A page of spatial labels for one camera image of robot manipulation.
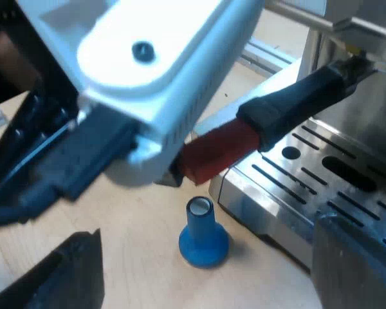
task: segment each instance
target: table surface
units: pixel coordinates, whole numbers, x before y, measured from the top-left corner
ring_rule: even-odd
[[[236,64],[206,114],[261,81]],[[24,96],[0,105],[7,117]],[[320,308],[309,274],[220,207],[215,207],[216,220],[231,236],[226,261],[202,270],[183,260],[178,238],[186,203],[208,196],[207,189],[208,184],[195,187],[188,181],[179,189],[126,189],[101,175],[76,203],[61,200],[33,222],[0,229],[0,291],[72,233],[100,228],[103,308]]]

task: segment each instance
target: stainless steel drip tray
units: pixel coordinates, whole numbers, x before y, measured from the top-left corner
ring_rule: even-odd
[[[334,212],[386,245],[386,164],[314,120],[219,175],[210,193],[309,268],[318,212]]]

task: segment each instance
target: blue plastic object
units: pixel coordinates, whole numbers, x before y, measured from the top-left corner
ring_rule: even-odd
[[[211,200],[196,196],[186,206],[187,225],[179,237],[181,255],[193,266],[214,267],[226,257],[229,240],[226,230],[215,221]]]

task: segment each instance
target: screw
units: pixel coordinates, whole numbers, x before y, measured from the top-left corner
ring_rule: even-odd
[[[154,49],[149,42],[135,42],[131,48],[133,57],[140,62],[152,62]]]

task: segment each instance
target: metal grate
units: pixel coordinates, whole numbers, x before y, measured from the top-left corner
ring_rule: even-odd
[[[286,158],[289,147],[300,156]],[[386,245],[386,163],[314,120],[235,168],[311,226],[317,212],[337,213]]]

